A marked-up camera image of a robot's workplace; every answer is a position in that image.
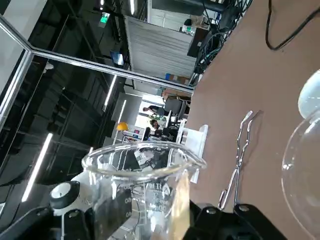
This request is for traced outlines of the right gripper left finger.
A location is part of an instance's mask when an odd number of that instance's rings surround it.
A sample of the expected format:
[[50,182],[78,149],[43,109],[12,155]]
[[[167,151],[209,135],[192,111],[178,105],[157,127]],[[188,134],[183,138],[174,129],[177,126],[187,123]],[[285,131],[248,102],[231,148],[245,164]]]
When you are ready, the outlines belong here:
[[55,216],[49,207],[31,209],[1,234],[2,240],[107,240],[131,217],[129,189],[118,190],[96,210],[72,209]]

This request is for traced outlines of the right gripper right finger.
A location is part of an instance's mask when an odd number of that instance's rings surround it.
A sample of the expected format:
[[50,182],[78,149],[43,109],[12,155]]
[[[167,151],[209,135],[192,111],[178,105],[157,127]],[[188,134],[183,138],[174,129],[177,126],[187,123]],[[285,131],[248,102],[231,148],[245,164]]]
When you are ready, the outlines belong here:
[[186,240],[285,240],[286,237],[254,205],[236,204],[233,212],[190,201]]

